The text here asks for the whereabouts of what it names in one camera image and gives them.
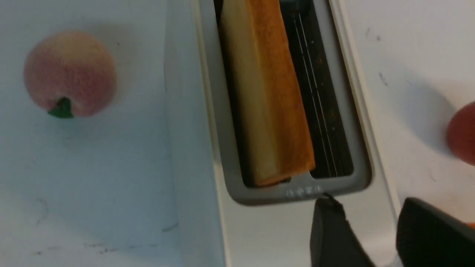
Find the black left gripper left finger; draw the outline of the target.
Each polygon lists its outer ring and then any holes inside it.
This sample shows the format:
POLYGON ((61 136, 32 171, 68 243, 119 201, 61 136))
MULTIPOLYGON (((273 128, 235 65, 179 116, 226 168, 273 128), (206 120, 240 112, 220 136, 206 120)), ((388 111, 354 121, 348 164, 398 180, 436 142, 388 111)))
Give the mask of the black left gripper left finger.
POLYGON ((343 205, 331 195, 315 201, 310 235, 312 267, 374 267, 358 241, 343 205))

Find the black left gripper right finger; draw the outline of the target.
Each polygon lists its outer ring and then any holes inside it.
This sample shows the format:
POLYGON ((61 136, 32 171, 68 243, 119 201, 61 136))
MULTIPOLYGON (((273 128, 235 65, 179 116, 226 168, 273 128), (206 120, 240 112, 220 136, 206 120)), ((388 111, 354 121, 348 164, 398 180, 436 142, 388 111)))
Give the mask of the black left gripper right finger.
POLYGON ((475 265, 474 228, 414 197, 399 214, 396 248, 404 267, 475 265))

